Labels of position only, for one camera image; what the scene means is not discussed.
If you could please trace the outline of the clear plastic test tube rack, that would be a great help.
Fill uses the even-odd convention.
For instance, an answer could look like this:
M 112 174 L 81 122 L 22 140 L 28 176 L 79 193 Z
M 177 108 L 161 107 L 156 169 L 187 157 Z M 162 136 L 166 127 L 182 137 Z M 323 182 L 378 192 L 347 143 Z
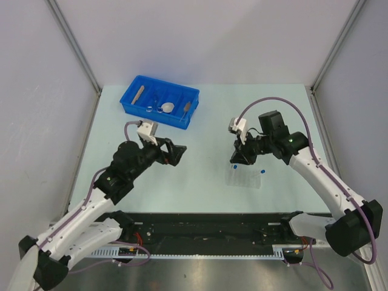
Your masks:
M 237 165 L 236 170 L 232 169 L 233 165 Z M 228 186 L 259 189 L 261 187 L 261 175 L 261 170 L 254 166 L 231 164 L 226 170 L 225 183 Z

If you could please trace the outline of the white porcelain evaporating dish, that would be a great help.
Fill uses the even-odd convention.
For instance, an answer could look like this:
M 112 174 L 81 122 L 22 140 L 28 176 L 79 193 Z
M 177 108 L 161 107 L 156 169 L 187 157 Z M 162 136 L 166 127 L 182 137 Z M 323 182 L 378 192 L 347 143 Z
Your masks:
M 174 108 L 175 108 L 175 105 L 172 102 L 165 102 L 161 106 L 161 109 L 164 113 L 172 113 Z

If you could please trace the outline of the bristle test tube brush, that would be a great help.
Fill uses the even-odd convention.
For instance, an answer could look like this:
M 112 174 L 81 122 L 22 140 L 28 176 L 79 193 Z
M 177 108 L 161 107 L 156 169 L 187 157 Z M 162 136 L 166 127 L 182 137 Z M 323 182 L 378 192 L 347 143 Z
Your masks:
M 189 109 L 190 109 L 190 106 L 191 106 L 191 102 L 187 102 L 183 108 L 183 115 L 181 117 L 181 119 L 179 120 L 180 122 L 183 121 L 183 119 L 186 117 L 186 114 L 188 113 Z

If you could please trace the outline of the metal crucible tongs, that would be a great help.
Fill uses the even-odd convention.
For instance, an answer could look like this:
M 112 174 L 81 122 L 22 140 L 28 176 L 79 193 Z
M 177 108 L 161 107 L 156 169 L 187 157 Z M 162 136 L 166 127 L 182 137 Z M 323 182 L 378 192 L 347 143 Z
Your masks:
M 146 107 L 146 112 L 157 112 L 162 113 L 161 105 L 159 104 L 161 98 L 163 97 L 163 90 L 155 90 L 152 94 L 152 101 Z

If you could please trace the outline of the wooden test tube clamp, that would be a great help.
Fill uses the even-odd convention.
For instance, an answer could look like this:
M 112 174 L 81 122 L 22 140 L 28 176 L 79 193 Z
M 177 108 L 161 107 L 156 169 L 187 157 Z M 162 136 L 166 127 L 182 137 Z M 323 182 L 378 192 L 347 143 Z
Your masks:
M 134 105 L 137 102 L 137 100 L 139 99 L 139 97 L 143 93 L 144 89 L 145 89 L 144 85 L 140 86 L 139 90 L 136 92 L 136 95 L 134 96 L 134 98 L 131 102 L 131 105 Z

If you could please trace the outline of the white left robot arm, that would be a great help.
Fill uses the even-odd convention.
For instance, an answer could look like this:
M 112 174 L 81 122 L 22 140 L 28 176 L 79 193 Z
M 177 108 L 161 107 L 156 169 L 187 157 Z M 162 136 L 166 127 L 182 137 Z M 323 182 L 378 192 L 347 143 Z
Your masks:
M 33 257 L 26 274 L 16 273 L 21 283 L 10 290 L 52 290 L 85 256 L 101 246 L 133 238 L 133 220 L 122 211 L 113 212 L 99 227 L 92 223 L 116 206 L 134 188 L 135 179 L 154 163 L 177 166 L 187 147 L 168 138 L 141 138 L 118 146 L 109 166 L 93 176 L 87 196 L 56 224 L 36 238 L 27 235 L 19 243 L 21 262 Z

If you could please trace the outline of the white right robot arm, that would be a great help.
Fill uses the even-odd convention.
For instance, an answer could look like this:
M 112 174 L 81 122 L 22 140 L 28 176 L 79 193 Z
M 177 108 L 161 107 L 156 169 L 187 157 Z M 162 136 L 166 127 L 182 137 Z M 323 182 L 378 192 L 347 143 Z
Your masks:
M 300 174 L 330 210 L 331 218 L 293 212 L 279 235 L 286 243 L 301 236 L 326 241 L 340 256 L 349 256 L 380 234 L 383 208 L 350 189 L 316 154 L 307 136 L 290 133 L 278 111 L 259 116 L 263 134 L 252 136 L 244 118 L 233 118 L 228 130 L 236 135 L 232 164 L 251 166 L 259 155 L 272 154 Z

